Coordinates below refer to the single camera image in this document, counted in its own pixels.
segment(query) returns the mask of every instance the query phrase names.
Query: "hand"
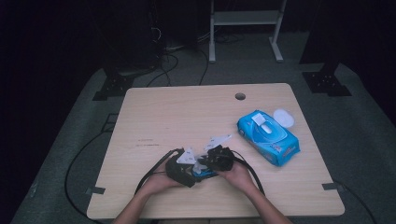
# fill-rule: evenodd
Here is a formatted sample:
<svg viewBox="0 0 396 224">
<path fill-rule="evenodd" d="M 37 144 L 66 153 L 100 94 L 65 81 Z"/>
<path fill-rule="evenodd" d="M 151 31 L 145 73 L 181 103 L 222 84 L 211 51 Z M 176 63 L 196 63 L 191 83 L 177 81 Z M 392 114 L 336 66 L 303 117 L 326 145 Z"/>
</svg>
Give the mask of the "hand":
<svg viewBox="0 0 396 224">
<path fill-rule="evenodd" d="M 256 189 L 248 168 L 237 161 L 233 162 L 233 168 L 230 171 L 216 171 L 216 173 L 244 193 L 249 192 L 251 189 Z"/>
<path fill-rule="evenodd" d="M 172 187 L 180 187 L 181 184 L 177 183 L 175 180 L 169 178 L 165 172 L 165 164 L 168 160 L 164 161 L 145 182 L 140 190 L 145 191 L 148 194 L 156 194 L 165 189 Z"/>
</svg>

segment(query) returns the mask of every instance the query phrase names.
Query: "metal stand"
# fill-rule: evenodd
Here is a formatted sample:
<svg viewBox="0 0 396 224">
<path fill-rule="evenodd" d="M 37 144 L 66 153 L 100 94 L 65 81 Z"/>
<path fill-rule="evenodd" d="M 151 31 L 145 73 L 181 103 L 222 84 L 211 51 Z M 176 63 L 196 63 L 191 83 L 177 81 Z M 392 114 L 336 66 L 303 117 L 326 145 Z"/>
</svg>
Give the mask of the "metal stand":
<svg viewBox="0 0 396 224">
<path fill-rule="evenodd" d="M 274 35 L 269 37 L 269 41 L 278 63 L 283 62 L 283 57 L 277 46 L 277 37 L 280 26 L 282 24 L 287 0 L 282 1 L 280 10 L 264 10 L 264 11 L 226 11 L 215 12 L 214 0 L 211 0 L 210 15 L 210 41 L 209 41 L 209 61 L 216 61 L 215 52 L 215 26 L 216 25 L 275 25 Z"/>
</svg>

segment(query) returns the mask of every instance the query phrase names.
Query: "black bracket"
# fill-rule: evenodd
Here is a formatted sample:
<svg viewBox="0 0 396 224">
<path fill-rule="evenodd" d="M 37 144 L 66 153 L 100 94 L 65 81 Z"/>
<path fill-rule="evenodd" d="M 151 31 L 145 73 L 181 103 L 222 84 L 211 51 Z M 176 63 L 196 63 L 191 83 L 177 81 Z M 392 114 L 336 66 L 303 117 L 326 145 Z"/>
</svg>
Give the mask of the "black bracket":
<svg viewBox="0 0 396 224">
<path fill-rule="evenodd" d="M 329 96 L 351 96 L 346 86 L 341 85 L 334 75 L 338 60 L 330 57 L 319 72 L 303 72 L 304 79 L 313 93 L 327 93 Z"/>
<path fill-rule="evenodd" d="M 102 89 L 96 92 L 92 100 L 105 101 L 107 97 L 125 96 L 133 84 L 133 77 L 106 77 Z"/>
</svg>

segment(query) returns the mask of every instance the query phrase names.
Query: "hole in table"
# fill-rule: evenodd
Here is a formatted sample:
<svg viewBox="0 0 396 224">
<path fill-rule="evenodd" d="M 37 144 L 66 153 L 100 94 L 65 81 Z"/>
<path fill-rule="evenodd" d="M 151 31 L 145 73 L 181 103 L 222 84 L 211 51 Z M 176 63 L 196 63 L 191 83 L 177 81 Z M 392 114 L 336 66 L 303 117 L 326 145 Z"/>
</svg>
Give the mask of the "hole in table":
<svg viewBox="0 0 396 224">
<path fill-rule="evenodd" d="M 246 95 L 244 94 L 244 93 L 242 93 L 242 92 L 238 92 L 236 95 L 235 95 L 235 98 L 237 99 L 237 100 L 245 100 L 247 97 L 246 97 Z"/>
</svg>

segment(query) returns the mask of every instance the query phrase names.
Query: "white lid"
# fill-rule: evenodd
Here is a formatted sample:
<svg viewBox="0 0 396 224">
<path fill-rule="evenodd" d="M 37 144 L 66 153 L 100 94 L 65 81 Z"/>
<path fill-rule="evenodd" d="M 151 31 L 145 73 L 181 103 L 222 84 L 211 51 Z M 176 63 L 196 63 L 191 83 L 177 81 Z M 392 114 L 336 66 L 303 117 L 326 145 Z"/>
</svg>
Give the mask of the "white lid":
<svg viewBox="0 0 396 224">
<path fill-rule="evenodd" d="M 294 118 L 284 109 L 277 109 L 274 112 L 274 119 L 284 128 L 294 125 Z"/>
</svg>

